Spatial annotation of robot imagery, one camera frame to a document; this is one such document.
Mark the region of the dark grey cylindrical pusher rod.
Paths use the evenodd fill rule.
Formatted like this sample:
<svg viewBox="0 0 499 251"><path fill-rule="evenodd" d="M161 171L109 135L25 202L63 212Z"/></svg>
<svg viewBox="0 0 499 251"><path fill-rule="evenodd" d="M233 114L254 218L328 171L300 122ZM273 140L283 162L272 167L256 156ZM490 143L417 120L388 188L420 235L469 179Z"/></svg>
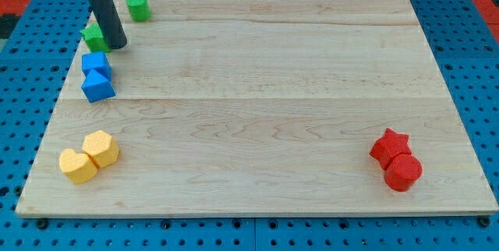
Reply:
<svg viewBox="0 0 499 251"><path fill-rule="evenodd" d="M104 39L111 49L124 48L128 41L114 0L89 0Z"/></svg>

